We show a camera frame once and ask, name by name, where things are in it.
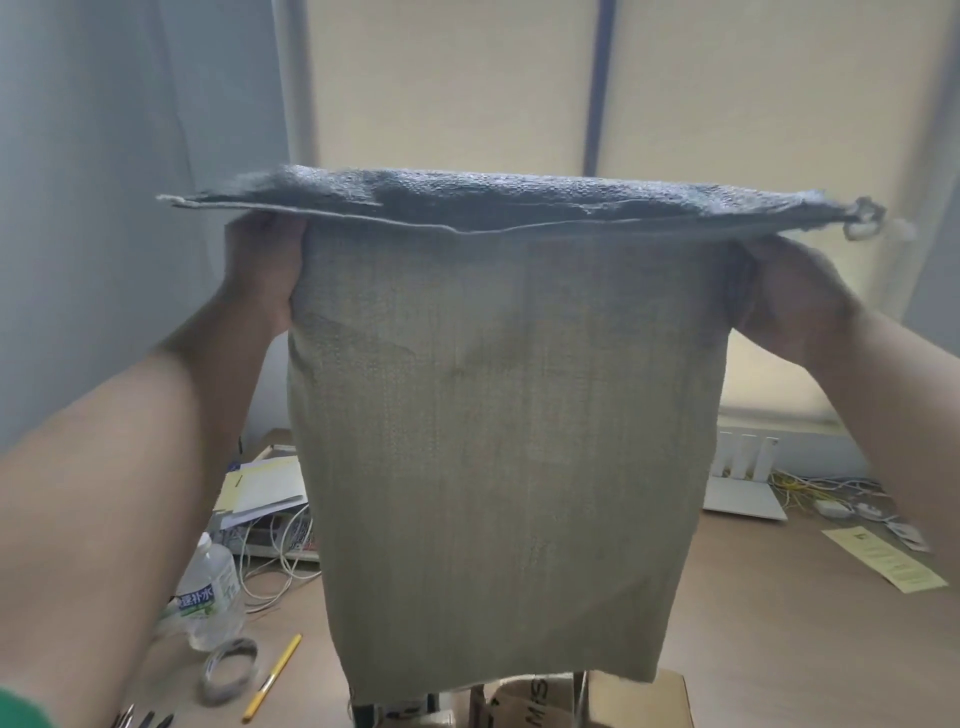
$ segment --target yellow paper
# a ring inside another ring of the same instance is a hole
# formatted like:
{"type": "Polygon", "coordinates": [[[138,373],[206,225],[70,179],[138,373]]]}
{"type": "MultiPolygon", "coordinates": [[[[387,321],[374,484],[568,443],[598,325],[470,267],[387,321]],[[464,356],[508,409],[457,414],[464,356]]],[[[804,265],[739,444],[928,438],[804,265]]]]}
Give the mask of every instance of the yellow paper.
{"type": "Polygon", "coordinates": [[[863,526],[836,528],[824,535],[849,553],[878,571],[904,594],[945,587],[947,582],[919,561],[891,546],[863,526]]]}
{"type": "Polygon", "coordinates": [[[291,460],[296,459],[296,455],[273,457],[269,460],[262,460],[256,465],[248,465],[238,471],[227,473],[224,475],[224,484],[220,488],[220,497],[217,498],[217,502],[213,505],[213,510],[216,512],[233,510],[233,506],[237,502],[237,497],[240,495],[240,482],[243,480],[245,473],[249,473],[251,470],[269,470],[270,468],[275,468],[277,465],[285,465],[291,460]]]}

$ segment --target forearm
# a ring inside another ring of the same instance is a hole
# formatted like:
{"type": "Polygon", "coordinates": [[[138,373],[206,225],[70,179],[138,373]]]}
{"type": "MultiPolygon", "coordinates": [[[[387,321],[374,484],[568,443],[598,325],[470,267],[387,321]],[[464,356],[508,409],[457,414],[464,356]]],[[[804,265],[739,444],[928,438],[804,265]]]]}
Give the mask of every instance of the forearm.
{"type": "Polygon", "coordinates": [[[810,372],[948,579],[960,580],[960,359],[862,312],[810,372]]]}
{"type": "Polygon", "coordinates": [[[271,338],[254,301],[222,291],[0,462],[0,545],[17,555],[0,680],[58,725],[115,710],[209,518],[271,338]]]}

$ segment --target stack of papers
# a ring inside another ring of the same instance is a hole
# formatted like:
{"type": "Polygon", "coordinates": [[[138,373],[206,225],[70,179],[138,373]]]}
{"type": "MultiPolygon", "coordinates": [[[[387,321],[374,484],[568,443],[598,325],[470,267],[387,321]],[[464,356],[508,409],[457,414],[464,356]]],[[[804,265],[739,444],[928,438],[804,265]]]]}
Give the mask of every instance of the stack of papers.
{"type": "Polygon", "coordinates": [[[256,460],[227,473],[213,510],[223,529],[304,503],[300,459],[290,455],[256,460]]]}

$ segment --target green sleeve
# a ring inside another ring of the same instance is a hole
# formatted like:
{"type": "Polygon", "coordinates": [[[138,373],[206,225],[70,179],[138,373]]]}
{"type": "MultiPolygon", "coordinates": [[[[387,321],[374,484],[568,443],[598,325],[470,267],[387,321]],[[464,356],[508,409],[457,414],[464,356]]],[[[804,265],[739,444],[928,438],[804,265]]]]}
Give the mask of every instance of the green sleeve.
{"type": "Polygon", "coordinates": [[[36,705],[6,688],[0,688],[0,726],[7,725],[17,728],[54,728],[54,724],[36,705]]]}

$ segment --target hand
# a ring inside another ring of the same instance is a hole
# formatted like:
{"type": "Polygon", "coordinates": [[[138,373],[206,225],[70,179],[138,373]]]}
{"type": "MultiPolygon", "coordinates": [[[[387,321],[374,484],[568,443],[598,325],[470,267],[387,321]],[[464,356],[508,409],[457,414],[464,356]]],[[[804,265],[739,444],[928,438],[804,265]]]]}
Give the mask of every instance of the hand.
{"type": "Polygon", "coordinates": [[[757,263],[753,294],[736,326],[744,336],[806,369],[836,351],[863,306],[819,251],[774,235],[742,243],[757,263]]]}
{"type": "Polygon", "coordinates": [[[274,336],[290,327],[290,296],[300,277],[306,219],[254,210],[225,229],[227,274],[223,291],[255,302],[274,336]]]}

